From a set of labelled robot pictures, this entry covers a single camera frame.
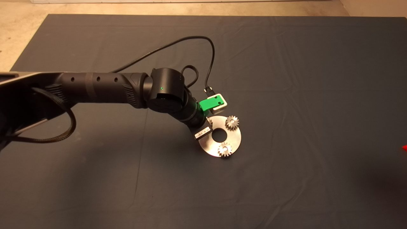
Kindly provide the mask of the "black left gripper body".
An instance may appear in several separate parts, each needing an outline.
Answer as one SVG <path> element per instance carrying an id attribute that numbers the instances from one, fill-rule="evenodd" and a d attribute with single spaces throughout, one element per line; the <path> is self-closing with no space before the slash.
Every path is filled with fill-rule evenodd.
<path id="1" fill-rule="evenodd" d="M 190 133 L 193 136 L 193 139 L 199 140 L 208 135 L 213 131 L 212 125 L 208 122 L 205 122 L 201 127 L 190 128 Z"/>

